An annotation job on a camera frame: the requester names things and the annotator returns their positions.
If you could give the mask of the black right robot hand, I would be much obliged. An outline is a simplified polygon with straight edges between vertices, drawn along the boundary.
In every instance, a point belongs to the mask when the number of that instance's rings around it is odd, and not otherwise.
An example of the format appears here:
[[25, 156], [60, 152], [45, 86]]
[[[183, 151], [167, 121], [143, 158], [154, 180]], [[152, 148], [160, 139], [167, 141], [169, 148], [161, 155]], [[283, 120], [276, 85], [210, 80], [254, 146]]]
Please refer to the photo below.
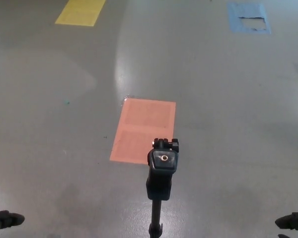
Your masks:
[[278, 218], [275, 221], [278, 228], [283, 230], [298, 231], [298, 212], [293, 212], [289, 215]]

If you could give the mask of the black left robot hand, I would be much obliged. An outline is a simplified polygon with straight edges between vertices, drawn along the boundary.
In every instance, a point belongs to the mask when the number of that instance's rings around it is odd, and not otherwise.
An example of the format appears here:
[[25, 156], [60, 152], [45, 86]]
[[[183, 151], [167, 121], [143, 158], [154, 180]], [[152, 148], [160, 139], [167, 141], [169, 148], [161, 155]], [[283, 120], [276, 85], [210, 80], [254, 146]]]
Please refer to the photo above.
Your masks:
[[25, 217], [21, 214], [11, 213], [7, 210], [0, 211], [0, 230], [21, 225]]

